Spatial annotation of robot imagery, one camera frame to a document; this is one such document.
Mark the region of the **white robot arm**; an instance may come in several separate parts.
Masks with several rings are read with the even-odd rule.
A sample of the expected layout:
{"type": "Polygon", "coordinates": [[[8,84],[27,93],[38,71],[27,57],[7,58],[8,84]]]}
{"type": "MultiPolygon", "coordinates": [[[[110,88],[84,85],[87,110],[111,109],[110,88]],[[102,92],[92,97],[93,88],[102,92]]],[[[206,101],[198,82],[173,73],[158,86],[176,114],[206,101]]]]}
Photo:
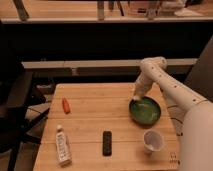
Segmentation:
{"type": "Polygon", "coordinates": [[[144,58],[133,99],[144,97],[156,82],[185,112],[178,171],[213,171],[213,103],[165,72],[164,57],[144,58]]]}

